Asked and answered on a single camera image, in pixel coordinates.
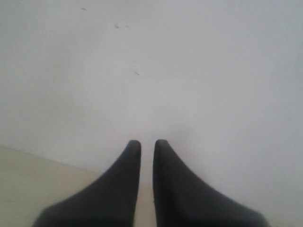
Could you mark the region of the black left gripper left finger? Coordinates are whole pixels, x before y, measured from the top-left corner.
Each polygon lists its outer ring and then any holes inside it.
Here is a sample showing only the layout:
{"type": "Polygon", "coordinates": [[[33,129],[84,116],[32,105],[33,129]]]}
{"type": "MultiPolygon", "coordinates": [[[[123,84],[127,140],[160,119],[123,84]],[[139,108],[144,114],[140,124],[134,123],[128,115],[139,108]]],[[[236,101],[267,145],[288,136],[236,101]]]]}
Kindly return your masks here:
{"type": "Polygon", "coordinates": [[[114,164],[75,195],[44,209],[35,227],[132,227],[139,189],[141,144],[131,140],[114,164]]]}

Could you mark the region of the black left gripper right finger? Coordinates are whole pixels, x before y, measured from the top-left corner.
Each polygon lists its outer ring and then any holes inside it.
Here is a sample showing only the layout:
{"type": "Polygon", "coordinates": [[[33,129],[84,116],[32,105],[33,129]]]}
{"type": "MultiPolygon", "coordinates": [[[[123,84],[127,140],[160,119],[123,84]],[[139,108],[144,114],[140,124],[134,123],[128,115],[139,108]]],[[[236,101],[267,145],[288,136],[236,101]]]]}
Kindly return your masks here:
{"type": "Polygon", "coordinates": [[[268,227],[259,212],[221,194],[194,174],[167,140],[157,140],[153,196],[159,227],[268,227]]]}

